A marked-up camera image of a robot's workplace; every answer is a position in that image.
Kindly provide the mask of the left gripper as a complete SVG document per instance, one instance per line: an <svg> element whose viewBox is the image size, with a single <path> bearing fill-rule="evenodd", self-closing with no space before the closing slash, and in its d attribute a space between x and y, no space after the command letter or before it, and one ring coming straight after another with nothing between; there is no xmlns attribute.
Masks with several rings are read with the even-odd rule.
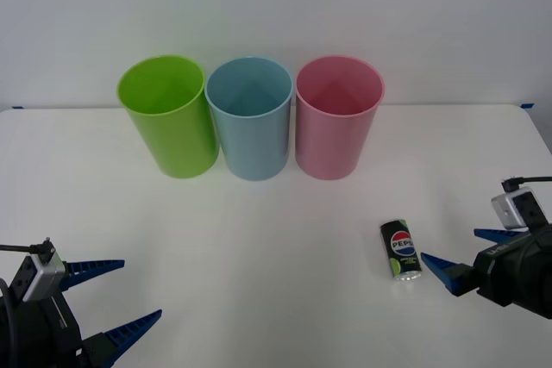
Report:
<svg viewBox="0 0 552 368"><path fill-rule="evenodd" d="M60 290L125 266L123 259L65 262ZM63 294L13 306L8 316L9 367L112 367L162 316L159 309L82 341L78 323Z"/></svg>

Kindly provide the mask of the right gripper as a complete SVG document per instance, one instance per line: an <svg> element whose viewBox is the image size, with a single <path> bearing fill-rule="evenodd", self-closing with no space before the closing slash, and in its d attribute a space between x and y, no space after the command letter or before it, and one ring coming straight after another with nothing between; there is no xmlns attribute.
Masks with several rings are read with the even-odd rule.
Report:
<svg viewBox="0 0 552 368"><path fill-rule="evenodd" d="M476 290L478 272L479 295L501 306L534 306L535 242L530 231L476 228L474 235L493 243L477 254L474 267L427 253L421 253L421 260L454 296Z"/></svg>

